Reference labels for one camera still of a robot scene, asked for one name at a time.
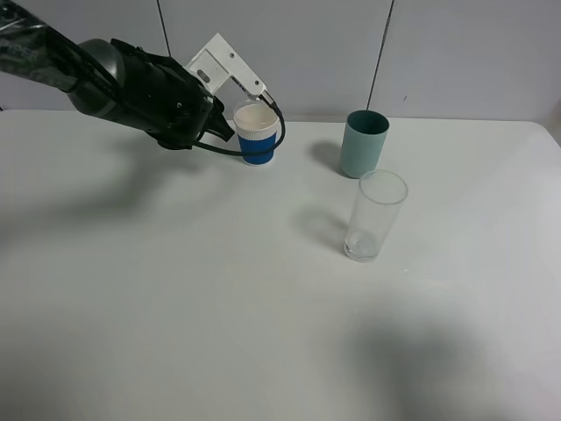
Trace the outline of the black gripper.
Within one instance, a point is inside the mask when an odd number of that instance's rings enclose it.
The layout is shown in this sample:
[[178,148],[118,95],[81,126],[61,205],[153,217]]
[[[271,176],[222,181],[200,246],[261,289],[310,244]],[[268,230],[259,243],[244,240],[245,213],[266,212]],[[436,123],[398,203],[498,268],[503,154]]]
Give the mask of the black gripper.
[[206,133],[231,139],[234,131],[224,117],[224,104],[179,62],[118,39],[110,44],[124,64],[118,94],[125,106],[124,124],[166,149],[190,149]]

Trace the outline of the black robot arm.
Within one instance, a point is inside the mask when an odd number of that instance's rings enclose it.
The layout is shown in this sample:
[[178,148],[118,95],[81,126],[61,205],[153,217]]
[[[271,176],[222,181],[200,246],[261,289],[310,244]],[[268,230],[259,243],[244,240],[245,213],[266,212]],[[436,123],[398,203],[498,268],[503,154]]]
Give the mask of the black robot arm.
[[75,44],[12,1],[1,3],[1,70],[56,88],[79,112],[145,132],[166,149],[234,134],[223,103],[175,59],[119,39]]

